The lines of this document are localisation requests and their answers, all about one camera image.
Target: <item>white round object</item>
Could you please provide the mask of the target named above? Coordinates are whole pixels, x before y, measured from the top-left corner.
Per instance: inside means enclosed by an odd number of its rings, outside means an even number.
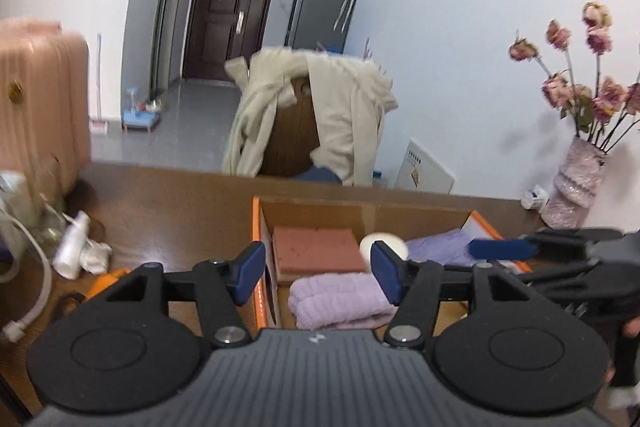
[[[386,232],[370,233],[360,242],[360,254],[367,264],[369,271],[371,271],[371,245],[376,241],[384,241],[389,248],[396,252],[398,257],[404,261],[406,261],[406,258],[409,256],[409,249],[406,247],[404,241],[397,235]]]

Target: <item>ribbed gray surface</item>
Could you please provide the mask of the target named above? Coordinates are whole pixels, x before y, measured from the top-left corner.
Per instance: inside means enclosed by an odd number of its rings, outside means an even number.
[[[384,347],[370,331],[264,330],[250,346],[216,351],[196,381],[162,405],[109,419],[72,416],[50,407],[30,425],[604,427],[609,423],[586,409],[546,419],[478,409],[449,392],[420,355]]]

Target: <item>purple towel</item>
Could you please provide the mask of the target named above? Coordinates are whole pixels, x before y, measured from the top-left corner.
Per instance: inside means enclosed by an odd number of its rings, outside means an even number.
[[[469,243],[473,240],[460,229],[421,237],[406,242],[411,261],[435,261],[440,264],[473,266],[478,262],[469,255]]]
[[[374,329],[396,313],[370,273],[325,273],[298,279],[290,288],[289,309],[300,330]]]

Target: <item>white logo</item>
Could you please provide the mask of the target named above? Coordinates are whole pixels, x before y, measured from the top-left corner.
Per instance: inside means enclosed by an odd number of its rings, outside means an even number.
[[[324,336],[322,333],[316,333],[316,336],[309,337],[309,342],[313,342],[314,344],[320,344],[321,341],[325,340],[326,336]]]

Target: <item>floor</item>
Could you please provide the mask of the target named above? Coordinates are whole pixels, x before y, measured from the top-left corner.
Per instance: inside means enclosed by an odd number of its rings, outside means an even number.
[[[92,159],[219,172],[240,90],[235,86],[189,80],[175,86],[163,98],[165,111],[151,133],[123,132],[119,125],[112,124],[107,136],[92,136]]]

